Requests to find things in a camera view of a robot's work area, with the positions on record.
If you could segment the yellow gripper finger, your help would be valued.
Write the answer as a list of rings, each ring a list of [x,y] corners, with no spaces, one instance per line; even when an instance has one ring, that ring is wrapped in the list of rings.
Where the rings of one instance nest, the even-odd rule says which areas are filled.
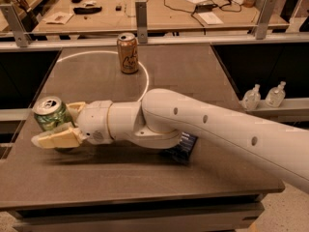
[[[73,120],[76,120],[81,110],[85,107],[86,102],[78,101],[73,103],[67,103],[67,109]]]
[[[68,149],[79,147],[85,139],[81,130],[68,122],[33,136],[31,142],[43,149]]]

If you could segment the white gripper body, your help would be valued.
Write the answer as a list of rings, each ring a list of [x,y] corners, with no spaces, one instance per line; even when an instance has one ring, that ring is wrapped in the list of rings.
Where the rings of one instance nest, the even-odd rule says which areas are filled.
[[[80,111],[76,123],[87,141],[94,145],[111,144],[108,131],[108,112],[112,101],[93,101]]]

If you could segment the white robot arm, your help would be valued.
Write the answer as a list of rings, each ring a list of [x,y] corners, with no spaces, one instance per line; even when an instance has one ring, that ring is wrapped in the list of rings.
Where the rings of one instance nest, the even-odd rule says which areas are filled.
[[[43,149],[75,148],[88,141],[127,140],[167,149],[187,132],[262,167],[309,192],[309,130],[254,117],[185,95],[153,89],[139,101],[76,102],[67,105],[72,120],[32,138]]]

